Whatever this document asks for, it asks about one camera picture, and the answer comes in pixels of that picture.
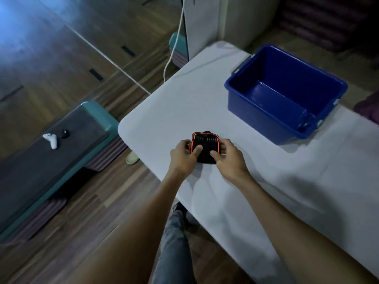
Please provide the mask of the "person's right hand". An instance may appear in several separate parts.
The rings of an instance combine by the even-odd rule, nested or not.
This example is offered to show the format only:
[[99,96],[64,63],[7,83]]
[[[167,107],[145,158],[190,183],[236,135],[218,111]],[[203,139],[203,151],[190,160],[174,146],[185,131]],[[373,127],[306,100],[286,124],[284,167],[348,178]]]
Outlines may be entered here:
[[223,178],[236,187],[252,181],[243,153],[229,139],[220,139],[220,147],[223,160],[216,166]]

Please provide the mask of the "person's left hand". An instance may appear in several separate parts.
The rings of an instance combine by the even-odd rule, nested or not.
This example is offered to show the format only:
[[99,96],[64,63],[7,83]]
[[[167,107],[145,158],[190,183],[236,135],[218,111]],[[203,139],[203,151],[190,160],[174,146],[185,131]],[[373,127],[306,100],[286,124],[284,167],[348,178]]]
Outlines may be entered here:
[[184,181],[195,169],[197,160],[192,158],[190,153],[191,141],[181,140],[177,146],[171,150],[171,161],[167,173],[167,177]]

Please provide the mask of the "black orange-trimmed tool pouch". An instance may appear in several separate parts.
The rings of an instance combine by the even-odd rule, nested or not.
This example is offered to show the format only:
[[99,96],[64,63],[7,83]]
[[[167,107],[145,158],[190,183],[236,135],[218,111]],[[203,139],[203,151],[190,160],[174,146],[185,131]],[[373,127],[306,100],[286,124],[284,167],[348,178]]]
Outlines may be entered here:
[[194,149],[201,145],[202,151],[197,157],[197,163],[202,164],[216,164],[215,159],[211,156],[211,151],[216,151],[220,154],[220,138],[218,135],[205,131],[202,133],[195,132],[192,134],[192,142],[190,144],[190,153],[192,154]]

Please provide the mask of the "person's left forearm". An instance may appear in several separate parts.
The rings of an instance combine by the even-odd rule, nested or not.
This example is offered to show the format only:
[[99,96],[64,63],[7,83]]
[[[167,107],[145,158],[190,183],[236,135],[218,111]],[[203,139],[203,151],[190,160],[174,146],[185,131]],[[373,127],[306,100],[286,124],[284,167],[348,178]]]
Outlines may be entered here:
[[123,223],[68,284],[148,284],[173,200],[183,181],[165,177],[152,199]]

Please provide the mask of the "person's right forearm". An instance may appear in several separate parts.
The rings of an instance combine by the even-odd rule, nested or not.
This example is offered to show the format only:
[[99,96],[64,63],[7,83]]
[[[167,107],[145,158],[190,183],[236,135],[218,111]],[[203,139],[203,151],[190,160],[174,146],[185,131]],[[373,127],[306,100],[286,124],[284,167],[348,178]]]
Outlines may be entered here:
[[250,204],[277,254],[300,284],[379,284],[379,279],[297,218],[247,174],[232,181]]

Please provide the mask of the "white tablecloth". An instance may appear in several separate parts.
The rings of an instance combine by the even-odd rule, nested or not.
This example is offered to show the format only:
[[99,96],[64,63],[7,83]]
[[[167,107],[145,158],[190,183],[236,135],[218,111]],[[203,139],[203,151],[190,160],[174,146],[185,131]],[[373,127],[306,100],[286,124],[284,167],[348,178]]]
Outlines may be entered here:
[[[192,133],[229,138],[273,198],[379,278],[379,126],[344,106],[304,142],[277,146],[228,111],[225,81],[249,54],[218,41],[126,115],[118,133],[160,180]],[[177,199],[258,284],[294,284],[244,196],[198,164]]]

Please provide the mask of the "blue plastic storage bin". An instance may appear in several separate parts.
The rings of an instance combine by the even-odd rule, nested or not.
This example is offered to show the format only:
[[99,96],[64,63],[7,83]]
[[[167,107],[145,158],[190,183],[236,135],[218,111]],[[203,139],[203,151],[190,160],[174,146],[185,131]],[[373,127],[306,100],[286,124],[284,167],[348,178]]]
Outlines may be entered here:
[[273,45],[248,57],[224,84],[228,110],[277,146],[306,139],[348,85]]

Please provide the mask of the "person's jeans leg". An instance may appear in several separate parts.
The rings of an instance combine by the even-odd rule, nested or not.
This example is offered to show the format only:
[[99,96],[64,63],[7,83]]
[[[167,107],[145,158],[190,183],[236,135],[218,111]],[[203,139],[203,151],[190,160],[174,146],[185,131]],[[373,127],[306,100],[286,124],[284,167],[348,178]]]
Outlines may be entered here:
[[152,284],[197,284],[185,234],[185,220],[181,210],[173,211],[168,217]]

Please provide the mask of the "white cabinet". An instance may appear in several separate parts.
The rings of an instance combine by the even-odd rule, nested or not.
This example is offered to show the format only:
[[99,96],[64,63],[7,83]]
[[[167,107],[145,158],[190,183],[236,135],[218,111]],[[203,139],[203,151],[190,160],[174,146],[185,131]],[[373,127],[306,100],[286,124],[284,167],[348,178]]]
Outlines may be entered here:
[[188,60],[223,40],[247,47],[272,23],[280,0],[182,0]]

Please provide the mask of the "white game controller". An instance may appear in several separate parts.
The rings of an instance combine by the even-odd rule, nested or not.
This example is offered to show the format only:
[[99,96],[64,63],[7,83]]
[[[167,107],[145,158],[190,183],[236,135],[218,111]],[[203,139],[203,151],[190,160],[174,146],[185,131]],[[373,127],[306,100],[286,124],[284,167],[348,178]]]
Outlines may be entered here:
[[51,149],[58,148],[58,137],[56,134],[45,133],[42,135],[42,137],[50,143]]

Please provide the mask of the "maroon cloth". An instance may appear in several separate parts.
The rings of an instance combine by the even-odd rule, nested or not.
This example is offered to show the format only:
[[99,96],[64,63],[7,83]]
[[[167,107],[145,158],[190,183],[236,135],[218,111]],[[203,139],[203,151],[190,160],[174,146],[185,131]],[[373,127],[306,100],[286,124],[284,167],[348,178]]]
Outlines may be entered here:
[[379,90],[358,102],[353,111],[379,125]]

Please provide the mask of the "dark ribbed cushion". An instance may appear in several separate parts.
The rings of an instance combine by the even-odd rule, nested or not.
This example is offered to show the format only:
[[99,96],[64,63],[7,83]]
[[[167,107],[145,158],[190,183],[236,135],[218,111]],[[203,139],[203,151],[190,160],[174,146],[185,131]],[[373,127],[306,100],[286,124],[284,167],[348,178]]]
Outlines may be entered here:
[[282,0],[276,22],[330,52],[379,50],[379,0]]

